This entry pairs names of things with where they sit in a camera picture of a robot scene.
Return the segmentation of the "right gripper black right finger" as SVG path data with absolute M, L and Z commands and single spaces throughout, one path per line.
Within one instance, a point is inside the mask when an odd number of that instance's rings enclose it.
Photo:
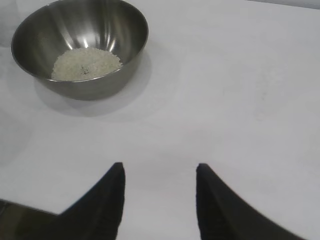
M 196 215 L 202 240 L 299 240 L 238 196 L 206 163 L 196 168 Z

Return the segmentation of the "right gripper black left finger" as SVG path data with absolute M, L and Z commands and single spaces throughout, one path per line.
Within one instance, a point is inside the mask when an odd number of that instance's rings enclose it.
M 121 162 L 37 234 L 38 240 L 115 240 L 123 216 L 126 176 Z

